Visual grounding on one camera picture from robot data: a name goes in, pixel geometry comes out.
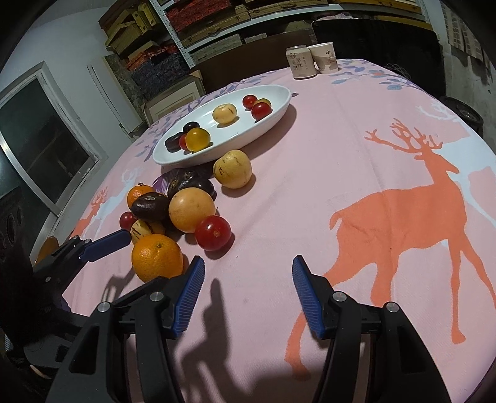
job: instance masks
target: blue gripper pad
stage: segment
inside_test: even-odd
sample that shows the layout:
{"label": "blue gripper pad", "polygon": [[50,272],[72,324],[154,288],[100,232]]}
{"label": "blue gripper pad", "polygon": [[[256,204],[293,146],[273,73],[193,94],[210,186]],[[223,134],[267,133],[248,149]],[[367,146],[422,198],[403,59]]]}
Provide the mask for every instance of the blue gripper pad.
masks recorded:
{"label": "blue gripper pad", "polygon": [[198,258],[192,262],[184,276],[188,276],[183,290],[176,302],[172,331],[178,336],[189,324],[198,295],[205,280],[205,262]]}
{"label": "blue gripper pad", "polygon": [[293,259],[293,283],[298,293],[298,298],[303,308],[310,330],[322,339],[325,334],[325,326],[322,318],[322,305],[315,293],[310,278],[310,272],[302,256]]}

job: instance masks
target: orange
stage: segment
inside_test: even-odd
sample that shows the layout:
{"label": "orange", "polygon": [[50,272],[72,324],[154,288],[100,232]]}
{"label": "orange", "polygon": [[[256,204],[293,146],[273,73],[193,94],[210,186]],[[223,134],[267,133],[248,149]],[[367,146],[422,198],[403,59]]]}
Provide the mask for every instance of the orange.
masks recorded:
{"label": "orange", "polygon": [[131,253],[131,262],[143,282],[158,276],[171,278],[183,273],[183,254],[179,245],[161,234],[138,239]]}
{"label": "orange", "polygon": [[131,209],[132,204],[138,197],[150,192],[154,192],[151,186],[138,183],[136,186],[132,187],[127,194],[127,207]]}

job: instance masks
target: yellow cherry tomato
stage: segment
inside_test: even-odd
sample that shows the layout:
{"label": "yellow cherry tomato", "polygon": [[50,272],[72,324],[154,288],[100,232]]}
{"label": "yellow cherry tomato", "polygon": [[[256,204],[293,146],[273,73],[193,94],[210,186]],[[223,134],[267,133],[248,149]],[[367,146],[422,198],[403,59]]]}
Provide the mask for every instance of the yellow cherry tomato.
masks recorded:
{"label": "yellow cherry tomato", "polygon": [[201,151],[210,144],[210,134],[202,128],[191,129],[186,134],[186,147],[192,152]]}
{"label": "yellow cherry tomato", "polygon": [[267,98],[260,98],[260,99],[257,99],[254,103],[255,104],[258,104],[260,102],[265,102],[268,106],[270,106],[272,108],[272,104],[270,103],[270,101],[267,99]]}

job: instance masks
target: cherry tomato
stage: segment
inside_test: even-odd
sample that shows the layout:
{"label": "cherry tomato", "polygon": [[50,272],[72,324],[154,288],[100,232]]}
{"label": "cherry tomato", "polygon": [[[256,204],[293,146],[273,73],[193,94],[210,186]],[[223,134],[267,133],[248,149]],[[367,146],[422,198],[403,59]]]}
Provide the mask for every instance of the cherry tomato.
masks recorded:
{"label": "cherry tomato", "polygon": [[126,231],[130,231],[132,225],[137,221],[138,219],[134,216],[133,213],[130,211],[126,211],[121,215],[119,218],[119,225],[121,226],[122,229],[125,229]]}
{"label": "cherry tomato", "polygon": [[256,102],[256,96],[247,95],[243,98],[243,106],[247,109],[251,109]]}
{"label": "cherry tomato", "polygon": [[265,102],[259,102],[258,104],[253,105],[253,108],[251,109],[251,115],[255,120],[263,119],[271,112],[272,108]]}
{"label": "cherry tomato", "polygon": [[186,134],[182,135],[179,139],[179,147],[181,147],[181,149],[184,151],[189,151],[186,146]]}
{"label": "cherry tomato", "polygon": [[198,245],[206,251],[217,251],[231,239],[231,226],[218,215],[205,218],[194,232]]}

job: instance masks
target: pink tablecloth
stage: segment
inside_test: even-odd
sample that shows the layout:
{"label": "pink tablecloth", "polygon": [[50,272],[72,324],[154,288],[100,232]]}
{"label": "pink tablecloth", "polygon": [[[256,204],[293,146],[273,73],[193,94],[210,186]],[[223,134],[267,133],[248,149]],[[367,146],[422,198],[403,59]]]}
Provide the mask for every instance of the pink tablecloth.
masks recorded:
{"label": "pink tablecloth", "polygon": [[[297,81],[283,69],[194,101],[122,155],[76,233],[117,230],[137,182],[165,191],[168,175],[151,154],[177,119],[222,93],[269,83],[293,98],[244,148],[256,180],[239,191],[215,183],[232,248],[206,255],[194,239],[179,240],[206,264],[189,328],[171,346],[186,401],[311,401],[326,350],[297,321],[291,262],[301,254],[361,303],[397,301],[462,403],[496,355],[496,157],[453,112],[390,71],[341,60],[337,74]],[[141,284],[131,248],[81,271],[64,295],[74,311],[89,315]]]}

